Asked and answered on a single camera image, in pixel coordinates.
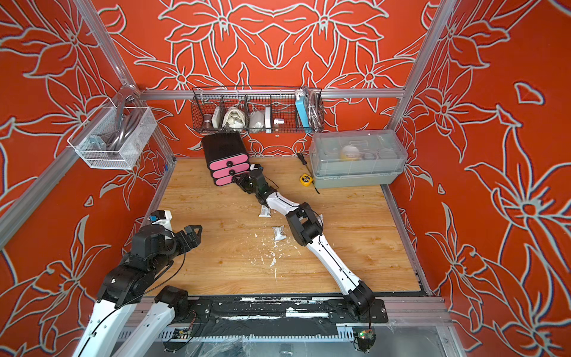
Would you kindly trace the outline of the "pink drawer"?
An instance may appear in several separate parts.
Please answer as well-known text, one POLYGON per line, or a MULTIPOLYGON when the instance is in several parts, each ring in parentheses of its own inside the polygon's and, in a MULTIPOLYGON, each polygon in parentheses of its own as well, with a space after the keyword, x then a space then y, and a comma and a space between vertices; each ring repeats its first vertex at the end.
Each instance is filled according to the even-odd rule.
POLYGON ((241 173, 244 171, 248 171, 250 168, 250 164, 245 162, 238 165, 234 165, 232 167, 225 167, 221 170, 216 170, 213 172, 213 177, 216 179, 220 179, 226 176, 233 176, 237 173, 241 173))
POLYGON ((233 167, 247 162, 249 159, 246 154, 239 154, 235 156, 230 156, 227 158, 222 158, 220 160, 215 160, 209 163, 208 168, 212 171, 222 170, 224 168, 233 167))
POLYGON ((214 184, 220 187, 232 183, 233 183, 233 176, 223 176, 221 178, 214 179, 214 184))

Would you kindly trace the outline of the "pink bottom drawer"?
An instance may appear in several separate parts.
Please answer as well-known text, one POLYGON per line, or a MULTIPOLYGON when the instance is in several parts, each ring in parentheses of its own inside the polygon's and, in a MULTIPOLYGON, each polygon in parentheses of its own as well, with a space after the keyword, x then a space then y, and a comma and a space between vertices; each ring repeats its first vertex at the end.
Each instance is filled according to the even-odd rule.
POLYGON ((214 179, 214 184, 220 187, 232 183, 233 183, 233 176, 223 176, 221 178, 214 179))

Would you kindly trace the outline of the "white cookie packet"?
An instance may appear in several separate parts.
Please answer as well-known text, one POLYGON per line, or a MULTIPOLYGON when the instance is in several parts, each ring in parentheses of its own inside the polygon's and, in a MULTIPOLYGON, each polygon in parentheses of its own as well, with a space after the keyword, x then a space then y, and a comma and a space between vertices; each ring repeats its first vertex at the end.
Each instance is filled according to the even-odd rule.
POLYGON ((259 214, 260 218, 271 218, 271 209, 262 205, 260 208, 260 214, 259 214))
POLYGON ((283 226, 275 226, 272 228, 274 232, 274 241, 279 242, 287 238, 283 226))

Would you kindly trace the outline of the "black pink drawer cabinet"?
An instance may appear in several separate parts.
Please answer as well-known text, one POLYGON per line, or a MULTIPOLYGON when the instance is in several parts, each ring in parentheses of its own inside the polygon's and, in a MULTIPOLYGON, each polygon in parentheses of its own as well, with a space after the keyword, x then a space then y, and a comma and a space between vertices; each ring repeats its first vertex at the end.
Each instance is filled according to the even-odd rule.
MULTIPOLYGON (((209 163, 215 160, 239 154, 248 155, 245 144, 238 133, 216 133, 206 135, 202 138, 202 149, 205 155, 207 168, 209 163)), ((209 168, 208 170, 210 171, 211 177, 214 181, 214 171, 209 168)))

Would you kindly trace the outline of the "pink top drawer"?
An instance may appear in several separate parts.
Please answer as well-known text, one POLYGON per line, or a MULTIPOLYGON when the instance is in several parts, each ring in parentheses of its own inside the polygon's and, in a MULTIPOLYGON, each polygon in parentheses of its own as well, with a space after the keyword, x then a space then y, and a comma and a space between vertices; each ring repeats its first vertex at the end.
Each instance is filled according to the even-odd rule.
POLYGON ((212 171, 222 170, 224 168, 233 167, 247 162, 249 159, 246 154, 239 154, 235 156, 230 156, 227 158, 222 158, 220 160, 215 160, 209 163, 208 168, 212 171))

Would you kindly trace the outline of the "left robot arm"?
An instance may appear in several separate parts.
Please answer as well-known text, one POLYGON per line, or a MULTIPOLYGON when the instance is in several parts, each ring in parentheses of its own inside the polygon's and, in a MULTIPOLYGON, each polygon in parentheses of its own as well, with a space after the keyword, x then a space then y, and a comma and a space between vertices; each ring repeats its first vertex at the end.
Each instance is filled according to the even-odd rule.
POLYGON ((198 247, 202 226, 172 232, 160 224, 142 227, 132 239, 130 252, 105 276, 88 325, 75 356, 144 356, 172 322, 190 316, 185 290, 165 286, 157 294, 143 321, 120 347, 120 333, 151 285, 174 263, 198 247))

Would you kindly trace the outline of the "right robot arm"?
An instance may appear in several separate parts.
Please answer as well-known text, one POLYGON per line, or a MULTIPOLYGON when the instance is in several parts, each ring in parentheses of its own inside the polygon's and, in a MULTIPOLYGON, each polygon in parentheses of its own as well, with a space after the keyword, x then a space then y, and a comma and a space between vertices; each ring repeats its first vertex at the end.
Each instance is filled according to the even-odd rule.
POLYGON ((295 241, 311 251, 338 285, 350 311, 356 317, 369 315, 376 297, 368 285, 354 274, 336 254, 324 235, 324 221, 306 203, 293 202, 270 186, 263 167, 251 165, 249 171, 236 174, 232 182, 242 191, 254 194, 260 205, 284 215, 295 241))

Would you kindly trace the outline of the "yellow tape measure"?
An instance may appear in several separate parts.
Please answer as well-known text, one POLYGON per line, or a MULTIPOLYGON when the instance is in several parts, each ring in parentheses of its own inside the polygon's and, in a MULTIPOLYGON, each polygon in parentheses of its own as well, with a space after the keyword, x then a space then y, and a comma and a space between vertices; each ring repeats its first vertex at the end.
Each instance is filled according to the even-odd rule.
POLYGON ((309 186, 311 186, 312 183, 313 183, 313 178, 312 178, 310 175, 308 175, 308 174, 303 174, 303 175, 300 177, 300 183, 301 183, 303 186, 305 186, 305 187, 309 187, 309 186))

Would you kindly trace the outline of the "white cloth in basket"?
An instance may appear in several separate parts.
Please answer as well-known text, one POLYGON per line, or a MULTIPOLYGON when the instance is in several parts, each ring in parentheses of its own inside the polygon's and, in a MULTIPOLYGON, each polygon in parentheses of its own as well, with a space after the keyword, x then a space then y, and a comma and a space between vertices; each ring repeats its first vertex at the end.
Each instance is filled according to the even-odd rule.
POLYGON ((222 121, 223 129, 245 129, 248 126, 248 120, 244 111, 237 107, 231 107, 224 115, 222 121))

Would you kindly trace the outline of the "grey plastic storage box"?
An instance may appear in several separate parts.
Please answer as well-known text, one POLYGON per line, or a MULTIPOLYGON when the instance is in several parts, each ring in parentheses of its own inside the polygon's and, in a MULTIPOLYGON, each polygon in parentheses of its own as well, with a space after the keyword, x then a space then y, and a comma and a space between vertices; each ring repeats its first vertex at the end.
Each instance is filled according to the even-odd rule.
POLYGON ((408 153, 389 129, 320 132, 309 149, 316 188, 390 184, 404 172, 408 153))

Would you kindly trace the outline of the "blue box in basket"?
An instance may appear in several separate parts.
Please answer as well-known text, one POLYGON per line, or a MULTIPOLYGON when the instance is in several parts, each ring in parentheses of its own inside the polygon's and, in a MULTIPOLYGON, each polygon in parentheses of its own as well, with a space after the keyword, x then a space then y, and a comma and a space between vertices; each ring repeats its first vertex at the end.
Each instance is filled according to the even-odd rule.
POLYGON ((311 125, 309 123, 309 116, 307 112, 306 90, 297 89, 294 95, 295 95, 295 106, 300 119, 300 127, 303 128, 305 132, 310 132, 311 125))

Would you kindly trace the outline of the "black handled screwdriver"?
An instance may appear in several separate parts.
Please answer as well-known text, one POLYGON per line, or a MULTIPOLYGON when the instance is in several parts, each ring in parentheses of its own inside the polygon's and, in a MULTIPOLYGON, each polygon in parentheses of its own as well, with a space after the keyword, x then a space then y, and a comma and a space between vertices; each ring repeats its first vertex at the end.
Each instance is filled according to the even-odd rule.
MULTIPOLYGON (((309 164, 308 164, 307 160, 305 159, 304 154, 301 153, 301 152, 298 152, 298 153, 296 153, 296 156, 297 156, 297 159, 298 159, 298 160, 301 162, 301 164, 303 165, 303 167, 306 169, 306 173, 304 173, 304 174, 308 174, 308 175, 310 175, 310 176, 313 178, 312 171, 310 170, 309 164)), ((314 178, 313 178, 313 183, 312 183, 311 186, 315 189, 315 192, 316 192, 317 194, 320 194, 319 190, 318 190, 317 187, 315 186, 315 180, 314 180, 314 178)))

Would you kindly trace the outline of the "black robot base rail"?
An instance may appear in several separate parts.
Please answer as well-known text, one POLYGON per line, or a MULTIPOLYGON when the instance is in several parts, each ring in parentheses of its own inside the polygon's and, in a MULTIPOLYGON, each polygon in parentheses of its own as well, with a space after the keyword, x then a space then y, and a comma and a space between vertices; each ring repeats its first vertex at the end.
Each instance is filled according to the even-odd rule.
POLYGON ((335 336, 338 326, 368 329, 389 321, 385 302, 373 299, 364 315, 341 294, 203 295, 189 298, 190 312, 169 326, 190 338, 226 336, 335 336))

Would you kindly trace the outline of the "clear plastic wall bin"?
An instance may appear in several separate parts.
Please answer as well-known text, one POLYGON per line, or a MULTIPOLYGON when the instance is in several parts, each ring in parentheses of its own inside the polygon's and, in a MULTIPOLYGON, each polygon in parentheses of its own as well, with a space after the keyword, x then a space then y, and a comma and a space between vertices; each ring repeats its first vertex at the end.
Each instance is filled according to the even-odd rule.
POLYGON ((92 169, 131 170, 156 127, 150 107, 108 99, 79 124, 68 145, 92 169))

